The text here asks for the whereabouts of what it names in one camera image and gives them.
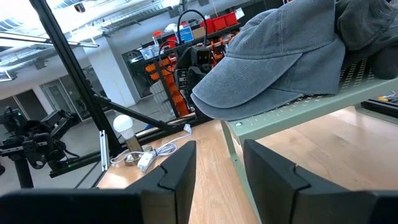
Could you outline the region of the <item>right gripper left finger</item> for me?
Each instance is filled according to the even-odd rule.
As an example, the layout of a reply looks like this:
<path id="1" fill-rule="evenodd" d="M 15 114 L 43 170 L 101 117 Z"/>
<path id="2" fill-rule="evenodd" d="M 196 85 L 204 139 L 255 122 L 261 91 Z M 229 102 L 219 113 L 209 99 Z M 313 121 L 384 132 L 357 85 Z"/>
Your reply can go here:
<path id="1" fill-rule="evenodd" d="M 188 224 L 196 181 L 197 143 L 186 142 L 175 153 L 126 190 L 127 224 Z"/>

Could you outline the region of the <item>black aluminium frame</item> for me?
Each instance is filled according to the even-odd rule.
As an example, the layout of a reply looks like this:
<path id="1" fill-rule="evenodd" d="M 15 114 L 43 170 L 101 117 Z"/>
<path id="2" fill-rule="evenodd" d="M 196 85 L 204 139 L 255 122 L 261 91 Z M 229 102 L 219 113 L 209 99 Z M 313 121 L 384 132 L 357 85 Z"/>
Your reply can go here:
<path id="1" fill-rule="evenodd" d="M 50 37 L 50 43 L 53 44 L 58 56 L 60 57 L 64 67 L 67 69 L 68 74 L 72 77 L 72 82 L 76 85 L 78 92 L 82 95 L 83 101 L 88 103 L 88 111 L 93 115 L 93 121 L 97 128 L 102 131 L 110 131 L 110 147 L 111 155 L 115 156 L 117 152 L 121 152 L 123 149 L 127 149 L 125 144 L 119 143 L 118 137 L 116 137 L 111 124 L 106 118 L 105 113 L 100 108 L 100 103 L 109 104 L 110 101 L 102 99 L 101 97 L 94 94 L 92 89 L 89 87 L 88 82 L 85 79 L 83 70 L 75 57 L 70 44 L 67 43 L 65 36 L 62 34 L 61 28 L 56 21 L 55 16 L 52 14 L 52 10 L 47 4 L 46 0 L 29 0 L 30 4 L 37 12 L 37 15 L 43 25 L 46 33 Z M 364 114 L 373 118 L 381 119 L 386 122 L 394 123 L 398 125 L 398 118 L 388 116 L 386 114 L 377 113 L 376 111 L 367 110 L 362 107 L 362 103 L 355 106 L 357 113 Z M 201 118 L 183 118 L 179 122 L 174 124 L 167 124 L 161 121 L 149 121 L 154 123 L 152 125 L 158 125 L 153 131 L 149 131 L 148 134 L 143 134 L 138 137 L 141 144 L 149 143 L 155 140 L 159 140 L 171 134 L 183 131 L 185 124 L 191 124 L 192 126 L 197 126 L 209 121 L 209 118 L 202 116 Z M 83 156 L 79 160 L 74 160 L 70 165 L 66 165 L 63 168 L 53 171 L 50 173 L 51 178 L 57 177 L 68 172 L 77 170 L 94 162 L 100 161 L 100 152 L 96 151 L 89 154 L 88 156 Z"/>

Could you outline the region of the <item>storage rack with bins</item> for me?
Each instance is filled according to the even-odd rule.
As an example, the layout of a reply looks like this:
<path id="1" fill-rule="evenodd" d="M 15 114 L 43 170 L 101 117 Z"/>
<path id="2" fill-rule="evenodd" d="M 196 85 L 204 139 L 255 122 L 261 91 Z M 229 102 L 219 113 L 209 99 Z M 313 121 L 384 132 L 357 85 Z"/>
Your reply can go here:
<path id="1" fill-rule="evenodd" d="M 264 11 L 266 5 L 263 0 L 250 0 L 238 6 L 228 8 L 218 17 L 212 16 L 207 20 L 208 36 L 207 47 L 212 51 L 211 66 L 215 66 L 225 57 L 226 48 L 234 35 L 238 34 L 240 27 L 250 18 Z M 160 43 L 168 42 L 162 47 L 166 51 L 158 56 L 156 49 L 154 56 L 146 59 L 139 50 L 132 50 L 123 54 L 127 67 L 133 78 L 138 78 L 144 84 L 144 94 L 152 94 L 154 101 L 164 112 L 169 112 L 172 117 L 175 112 L 179 116 L 189 114 L 186 99 L 177 89 L 174 75 L 171 72 L 177 64 L 175 53 L 182 53 L 186 47 L 176 48 L 177 37 L 167 35 L 159 40 Z"/>

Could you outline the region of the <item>dark green bucket hat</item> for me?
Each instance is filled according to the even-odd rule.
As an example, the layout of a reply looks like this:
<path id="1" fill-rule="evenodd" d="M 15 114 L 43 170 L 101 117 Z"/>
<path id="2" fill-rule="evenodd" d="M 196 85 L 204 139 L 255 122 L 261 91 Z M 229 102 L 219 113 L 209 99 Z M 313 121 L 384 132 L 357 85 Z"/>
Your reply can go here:
<path id="1" fill-rule="evenodd" d="M 336 0 L 335 31 L 346 46 L 345 65 L 398 43 L 398 4 L 387 0 Z"/>

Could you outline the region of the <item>grey baseball cap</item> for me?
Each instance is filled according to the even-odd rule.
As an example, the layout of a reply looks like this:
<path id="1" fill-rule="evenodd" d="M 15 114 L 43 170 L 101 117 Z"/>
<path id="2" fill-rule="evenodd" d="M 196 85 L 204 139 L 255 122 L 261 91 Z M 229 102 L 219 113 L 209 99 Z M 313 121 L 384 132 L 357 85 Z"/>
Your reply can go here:
<path id="1" fill-rule="evenodd" d="M 280 108 L 281 106 L 289 105 L 294 101 L 303 100 L 311 96 L 328 97 L 331 96 L 331 94 L 303 95 L 300 93 L 271 89 L 262 92 L 246 103 L 232 108 L 216 108 L 214 106 L 210 106 L 204 101 L 200 100 L 193 93 L 191 94 L 191 98 L 195 106 L 203 114 L 210 118 L 223 121 L 236 121 L 239 119 L 259 115 L 261 113 L 272 111 L 274 109 Z"/>
<path id="2" fill-rule="evenodd" d="M 193 89 L 204 112 L 262 113 L 305 95 L 335 95 L 345 45 L 335 0 L 293 0 L 253 17 Z"/>

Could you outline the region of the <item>green perforated metal shelf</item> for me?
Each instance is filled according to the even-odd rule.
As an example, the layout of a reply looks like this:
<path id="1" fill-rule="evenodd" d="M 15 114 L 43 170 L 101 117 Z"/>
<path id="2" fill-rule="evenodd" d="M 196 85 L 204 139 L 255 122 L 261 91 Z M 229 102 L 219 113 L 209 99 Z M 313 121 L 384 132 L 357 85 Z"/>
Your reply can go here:
<path id="1" fill-rule="evenodd" d="M 259 212 L 249 187 L 242 160 L 234 146 L 244 146 L 246 139 L 258 140 L 266 136 L 306 123 L 321 116 L 354 105 L 366 113 L 360 103 L 383 90 L 398 88 L 398 77 L 390 80 L 377 78 L 366 59 L 341 70 L 340 91 L 334 96 L 310 95 L 266 113 L 237 121 L 221 121 L 230 158 L 243 184 L 244 191 L 258 220 Z"/>

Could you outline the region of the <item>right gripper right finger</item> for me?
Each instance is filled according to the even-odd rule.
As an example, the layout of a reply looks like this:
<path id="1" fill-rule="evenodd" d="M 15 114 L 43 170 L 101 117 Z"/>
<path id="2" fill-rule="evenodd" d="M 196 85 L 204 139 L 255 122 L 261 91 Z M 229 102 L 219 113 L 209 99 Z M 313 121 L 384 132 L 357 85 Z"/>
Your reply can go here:
<path id="1" fill-rule="evenodd" d="M 255 140 L 244 142 L 249 186 L 264 224 L 371 224 L 374 196 L 350 191 Z"/>

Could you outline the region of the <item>white bulb table lamp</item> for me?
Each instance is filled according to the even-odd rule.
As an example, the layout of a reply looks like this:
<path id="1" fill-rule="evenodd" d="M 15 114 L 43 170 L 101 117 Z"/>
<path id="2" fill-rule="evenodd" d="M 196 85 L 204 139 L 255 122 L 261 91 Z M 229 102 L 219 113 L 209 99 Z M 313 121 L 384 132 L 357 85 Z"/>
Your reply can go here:
<path id="1" fill-rule="evenodd" d="M 144 152 L 150 152 L 150 145 L 141 145 L 134 132 L 134 123 L 131 117 L 119 115 L 113 121 L 113 128 L 124 138 L 127 149 L 111 159 L 112 164 L 124 162 L 126 166 L 136 166 Z"/>

